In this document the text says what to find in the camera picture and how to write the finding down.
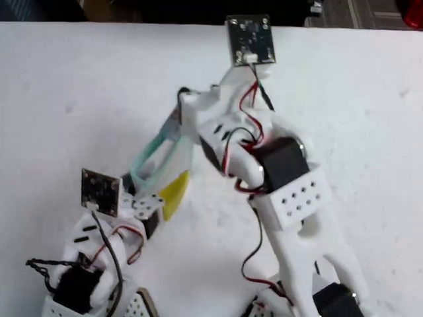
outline red object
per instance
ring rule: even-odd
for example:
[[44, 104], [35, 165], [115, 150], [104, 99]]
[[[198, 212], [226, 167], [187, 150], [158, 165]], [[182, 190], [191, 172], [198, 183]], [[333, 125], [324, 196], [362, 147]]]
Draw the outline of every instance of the red object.
[[411, 28], [423, 28], [423, 0], [410, 0], [404, 22]]

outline red wire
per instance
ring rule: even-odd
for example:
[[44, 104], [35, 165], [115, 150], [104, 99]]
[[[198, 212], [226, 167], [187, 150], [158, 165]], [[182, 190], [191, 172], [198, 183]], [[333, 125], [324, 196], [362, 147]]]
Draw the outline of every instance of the red wire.
[[238, 192], [246, 193], [246, 194], [259, 194], [262, 191], [262, 186], [257, 188], [244, 188], [241, 186], [242, 180], [240, 178], [237, 179], [235, 182], [235, 189]]
[[[138, 258], [136, 258], [135, 260], [134, 260], [134, 257], [136, 256], [136, 255], [138, 255], [138, 257], [139, 257], [139, 255], [141, 254], [141, 249], [142, 249], [142, 247], [143, 247], [143, 245], [144, 245], [144, 237], [143, 237], [143, 235], [142, 235], [142, 233], [140, 233], [138, 230], [136, 230], [135, 228], [133, 228], [133, 227], [129, 227], [129, 226], [126, 226], [126, 225], [120, 225], [120, 226], [117, 226], [116, 228], [114, 228], [113, 229], [113, 231], [112, 231], [112, 233], [110, 234], [111, 236], [113, 235], [113, 234], [115, 234], [115, 233], [117, 233], [118, 231], [119, 231], [119, 229], [126, 229], [126, 230], [128, 230], [128, 231], [131, 231], [131, 232], [133, 232], [133, 233], [135, 233], [135, 234], [137, 234], [140, 238], [141, 238], [141, 244], [139, 245], [139, 247], [138, 247], [138, 249], [128, 258], [128, 260], [127, 260], [127, 263], [129, 264], [129, 265], [131, 265], [131, 264], [133, 264]], [[97, 258], [98, 258], [98, 255], [104, 250], [104, 248], [106, 247], [106, 245], [105, 244], [103, 244], [98, 250], [97, 250], [97, 252], [95, 252], [95, 254], [94, 254], [94, 256], [93, 256], [93, 258], [91, 259], [91, 262], [90, 262], [90, 264], [89, 264], [89, 266], [88, 267], [91, 267], [91, 265], [95, 262], [95, 260], [97, 260]]]
[[[252, 92], [252, 102], [251, 102], [251, 108], [254, 107], [254, 101], [256, 99], [256, 93], [257, 93], [257, 89], [258, 89], [258, 82], [254, 82], [250, 88], [246, 91], [246, 93], [244, 93], [244, 95], [241, 97], [240, 101], [239, 101], [239, 109], [240, 111], [244, 112], [251, 121], [254, 122], [255, 125], [257, 125], [259, 131], [260, 131], [260, 135], [258, 136], [257, 142], [256, 143], [250, 143], [248, 145], [245, 146], [246, 150], [250, 150], [252, 149], [255, 145], [259, 144], [263, 139], [264, 139], [264, 133], [263, 133], [263, 126], [262, 124], [256, 119], [254, 118], [252, 115], [250, 115], [249, 113], [247, 113], [246, 111], [243, 110], [243, 102], [245, 100], [245, 98]], [[227, 167], [228, 167], [228, 161], [229, 161], [229, 142], [226, 143], [226, 147], [225, 147], [225, 153], [223, 154], [223, 160], [222, 160], [222, 172], [224, 173], [224, 175], [227, 175]]]

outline mounting hole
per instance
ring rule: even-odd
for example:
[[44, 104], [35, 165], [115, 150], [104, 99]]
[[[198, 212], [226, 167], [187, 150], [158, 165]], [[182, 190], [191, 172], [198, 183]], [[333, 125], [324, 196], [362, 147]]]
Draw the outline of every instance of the mounting hole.
[[222, 124], [219, 124], [216, 128], [215, 128], [215, 130], [214, 130], [214, 134], [216, 134], [217, 132], [219, 132], [220, 131], [220, 129], [223, 127], [223, 125]]

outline white table surface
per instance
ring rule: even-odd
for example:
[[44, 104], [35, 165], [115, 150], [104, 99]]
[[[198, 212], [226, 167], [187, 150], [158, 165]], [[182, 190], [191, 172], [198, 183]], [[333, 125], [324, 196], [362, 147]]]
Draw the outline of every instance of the white table surface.
[[[380, 308], [421, 316], [423, 33], [273, 33], [275, 108], [314, 140]], [[81, 167], [121, 175], [178, 88], [207, 89], [228, 67], [224, 27], [0, 24], [0, 316], [39, 316], [43, 280], [24, 263], [61, 256], [83, 212]], [[232, 181], [202, 155], [194, 165], [132, 273], [161, 316], [238, 316], [256, 289], [239, 269], [257, 223]], [[266, 240], [248, 271], [277, 268]]]

